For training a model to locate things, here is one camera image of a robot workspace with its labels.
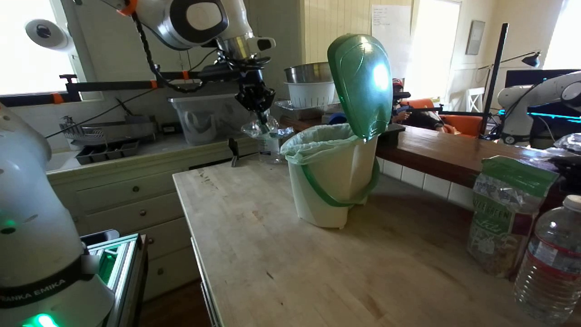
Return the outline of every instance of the white cabinet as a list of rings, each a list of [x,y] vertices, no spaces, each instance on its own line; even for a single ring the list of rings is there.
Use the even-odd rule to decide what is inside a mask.
[[[240,145],[246,145],[242,152],[253,149],[246,139]],[[50,179],[81,234],[104,229],[148,234],[151,243],[144,299],[150,299],[199,278],[173,172],[228,158],[228,143],[217,141],[57,170],[50,172]]]

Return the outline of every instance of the kitchen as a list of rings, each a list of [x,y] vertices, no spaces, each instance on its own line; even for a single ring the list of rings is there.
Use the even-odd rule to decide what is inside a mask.
[[[371,14],[371,1],[364,1],[364,3],[346,3],[346,5],[322,5],[320,1],[291,1],[291,3],[264,3],[264,1],[249,1],[249,12],[251,12],[251,23],[257,30],[257,34],[269,34],[275,36],[278,40],[278,47],[271,52],[273,61],[266,67],[266,76],[269,85],[273,85],[278,90],[280,98],[288,98],[288,89],[284,85],[284,78],[282,78],[282,70],[288,65],[293,65],[297,61],[317,61],[317,60],[326,60],[326,43],[329,43],[335,36],[344,34],[347,30],[351,32],[369,32],[369,14]],[[538,11],[547,12],[547,7],[542,7],[542,3],[538,3]],[[485,61],[491,61],[493,58],[493,50],[495,50],[495,41],[496,41],[496,25],[500,25],[500,21],[505,21],[507,16],[502,14],[493,14],[493,7],[495,3],[487,1],[464,1],[462,5],[462,18],[460,18],[460,32],[458,32],[458,47],[462,47],[460,52],[464,52],[465,47],[465,38],[469,32],[469,21],[475,18],[484,18],[491,23],[487,23],[491,29],[487,29],[487,38],[485,38],[485,47],[487,50],[482,50],[482,56],[464,56],[460,60],[455,60],[455,67],[453,70],[458,72],[460,76],[467,76],[465,70],[467,67],[475,67]],[[342,16],[344,21],[320,21],[324,16],[333,16],[327,11],[346,11],[351,14],[337,14]],[[144,72],[148,69],[142,69],[139,65],[131,65],[131,63],[122,63],[124,58],[128,58],[128,61],[133,61],[135,58],[142,58],[142,52],[139,50],[139,54],[135,54],[133,50],[122,50],[124,43],[130,43],[128,40],[135,40],[135,36],[122,36],[122,32],[119,32],[121,29],[117,29],[117,21],[130,25],[130,32],[133,32],[133,27],[128,20],[115,20],[111,18],[111,23],[108,20],[108,27],[113,27],[113,30],[106,30],[106,27],[102,27],[102,23],[99,27],[88,27],[84,29],[84,32],[101,32],[104,30],[104,36],[88,36],[86,38],[86,47],[88,50],[93,54],[93,67],[95,67],[95,80],[142,80],[142,78],[150,78],[150,74],[144,76]],[[518,43],[514,43],[514,52],[524,52],[529,50],[531,47],[549,47],[549,41],[545,43],[538,43],[544,41],[544,38],[540,38],[540,34],[529,34],[524,32],[527,29],[520,29],[518,25],[511,30],[511,38],[520,40]],[[121,36],[121,40],[117,40],[117,43],[108,43],[108,40],[111,38],[111,34]],[[75,116],[75,120],[84,120],[88,116],[91,116],[91,112],[99,112],[102,107],[111,107],[115,105],[115,98],[117,96],[131,96],[133,92],[121,92],[121,94],[108,94],[108,100],[104,101],[86,101],[86,103],[62,103],[62,105],[41,105],[41,107],[19,107],[15,109],[19,116],[24,116],[30,123],[33,123],[42,134],[52,134],[59,129],[59,123],[62,121],[62,116]],[[139,107],[140,112],[155,112],[159,121],[177,121],[173,107],[168,103],[168,98],[175,96],[175,92],[168,90],[157,90],[153,94],[148,94],[146,98],[142,98],[140,101],[133,101],[130,105],[131,107]],[[68,139],[64,139],[62,136],[59,138],[52,138],[52,145],[53,150],[62,152],[62,150],[70,150]],[[57,192],[62,196],[62,199],[66,201],[66,205],[70,207],[70,210],[73,212],[75,218],[82,219],[82,230],[95,230],[97,227],[104,227],[104,225],[88,225],[84,229],[86,221],[102,221],[104,216],[111,216],[111,212],[108,210],[115,210],[115,214],[126,214],[126,212],[133,212],[137,210],[137,214],[144,212],[146,201],[151,199],[159,199],[159,203],[148,207],[148,216],[153,210],[160,210],[160,207],[166,205],[164,212],[153,214],[159,216],[153,221],[160,227],[160,230],[153,230],[153,234],[160,232],[160,239],[168,239],[168,238],[175,238],[175,234],[182,232],[182,239],[175,238],[173,241],[168,241],[168,248],[160,248],[160,252],[157,254],[160,259],[164,258],[170,263],[160,261],[160,267],[155,265],[155,270],[164,270],[166,274],[160,276],[160,288],[159,294],[162,294],[164,290],[173,288],[175,285],[170,283],[168,279],[175,281],[175,283],[186,283],[191,281],[195,278],[195,267],[193,261],[188,263],[188,254],[191,254],[191,245],[189,245],[189,234],[188,229],[184,225],[184,219],[179,219],[184,212],[180,212],[180,203],[177,199],[177,194],[173,190],[173,185],[168,183],[168,176],[171,172],[177,170],[184,170],[189,169],[193,165],[200,165],[204,161],[213,161],[213,159],[220,159],[224,156],[229,156],[226,147],[200,147],[200,150],[189,150],[189,149],[179,149],[179,150],[170,150],[171,154],[164,156],[164,152],[157,152],[151,156],[137,156],[137,158],[128,158],[122,159],[119,163],[104,163],[104,165],[88,165],[82,169],[66,169],[64,172],[55,172],[50,174],[53,187],[57,189]],[[148,230],[150,227],[153,227],[153,223],[148,225],[122,225],[122,230]],[[189,265],[188,268],[177,268],[179,270],[179,278],[171,276],[175,263],[182,263],[182,265]]]

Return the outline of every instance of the plastic water bottle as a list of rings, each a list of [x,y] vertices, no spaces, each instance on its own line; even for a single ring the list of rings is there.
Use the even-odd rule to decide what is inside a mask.
[[[581,196],[545,212],[516,278],[516,301],[536,319],[567,321],[581,296]]]

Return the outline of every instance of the trash bin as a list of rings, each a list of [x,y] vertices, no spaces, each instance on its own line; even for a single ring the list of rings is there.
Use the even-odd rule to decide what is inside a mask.
[[[289,161],[298,216],[318,227],[342,229],[349,209],[367,201],[378,179],[378,138],[364,141],[349,123],[317,125],[289,138]]]

